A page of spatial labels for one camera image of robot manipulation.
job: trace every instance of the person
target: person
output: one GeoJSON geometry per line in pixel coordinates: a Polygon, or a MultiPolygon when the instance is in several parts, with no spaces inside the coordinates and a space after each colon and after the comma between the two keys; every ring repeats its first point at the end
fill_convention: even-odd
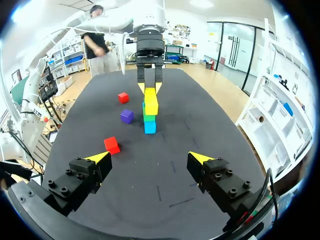
{"type": "MultiPolygon", "coordinates": [[[[90,10],[91,18],[102,15],[104,8],[94,5],[90,10]]],[[[89,60],[91,77],[97,74],[119,71],[119,65],[105,44],[103,33],[87,32],[82,35],[85,42],[86,57],[89,60]]]]}

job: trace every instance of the white cabinet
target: white cabinet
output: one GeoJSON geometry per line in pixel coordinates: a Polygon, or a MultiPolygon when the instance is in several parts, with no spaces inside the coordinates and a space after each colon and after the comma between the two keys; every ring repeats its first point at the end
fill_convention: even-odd
{"type": "MultiPolygon", "coordinates": [[[[269,23],[266,18],[265,32],[269,32],[269,23]]],[[[274,46],[277,51],[282,48],[270,36],[266,36],[260,72],[257,74],[250,98],[235,124],[242,127],[256,149],[265,171],[271,168],[273,181],[277,182],[297,166],[311,149],[315,126],[311,124],[307,111],[304,111],[291,89],[287,90],[281,85],[273,77],[273,73],[266,72],[267,68],[274,69],[266,60],[271,47],[274,46]]],[[[295,58],[286,58],[285,61],[288,61],[286,64],[296,65],[295,61],[291,61],[292,59],[295,58]]]]}

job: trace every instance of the table surface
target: table surface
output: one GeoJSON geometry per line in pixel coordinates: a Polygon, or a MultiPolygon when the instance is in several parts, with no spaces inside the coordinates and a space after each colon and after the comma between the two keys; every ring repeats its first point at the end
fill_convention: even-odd
{"type": "MultiPolygon", "coordinates": [[[[154,69],[145,70],[146,84],[154,69]]],[[[76,157],[105,152],[104,139],[115,136],[121,152],[96,194],[68,217],[87,227],[119,236],[210,239],[229,219],[208,193],[202,194],[187,170],[188,152],[223,157],[236,175],[252,183],[264,176],[244,136],[213,98],[180,69],[163,69],[157,95],[156,134],[144,134],[143,93],[137,71],[95,76],[70,109],[52,146],[44,181],[65,172],[76,157]],[[118,102],[126,92],[130,101],[118,102]],[[121,121],[134,111],[131,124],[121,121]]]]}

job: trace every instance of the ceiling light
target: ceiling light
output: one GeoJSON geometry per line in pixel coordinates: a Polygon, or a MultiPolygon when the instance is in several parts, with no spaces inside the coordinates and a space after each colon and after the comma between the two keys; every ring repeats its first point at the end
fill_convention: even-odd
{"type": "Polygon", "coordinates": [[[43,0],[31,0],[24,6],[18,6],[13,12],[11,19],[14,23],[32,24],[42,13],[43,0]]]}
{"type": "Polygon", "coordinates": [[[190,4],[201,9],[208,9],[214,6],[214,4],[208,0],[191,0],[190,4]]]}
{"type": "Polygon", "coordinates": [[[282,21],[287,20],[289,18],[289,15],[284,15],[283,18],[281,19],[282,21]]]}

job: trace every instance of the green block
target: green block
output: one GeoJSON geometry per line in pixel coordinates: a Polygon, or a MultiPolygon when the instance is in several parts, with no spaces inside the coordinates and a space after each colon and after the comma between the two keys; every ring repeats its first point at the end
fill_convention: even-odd
{"type": "Polygon", "coordinates": [[[142,112],[143,112],[143,122],[153,122],[156,121],[156,115],[146,115],[145,104],[142,102],[142,112]]]}

